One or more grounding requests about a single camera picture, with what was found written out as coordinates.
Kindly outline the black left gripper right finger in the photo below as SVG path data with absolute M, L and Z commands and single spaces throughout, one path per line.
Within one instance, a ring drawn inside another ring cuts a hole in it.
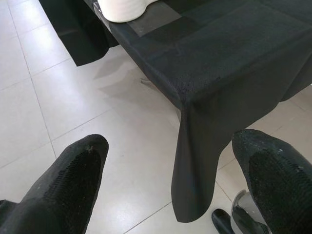
M 312 232 L 312 165 L 262 131 L 234 133 L 232 147 L 251 196 L 274 234 Z

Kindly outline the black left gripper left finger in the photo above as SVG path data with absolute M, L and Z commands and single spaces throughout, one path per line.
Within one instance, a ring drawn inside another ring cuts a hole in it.
M 109 144 L 88 135 L 64 149 L 21 202 L 0 202 L 2 234 L 84 234 L 98 192 Z

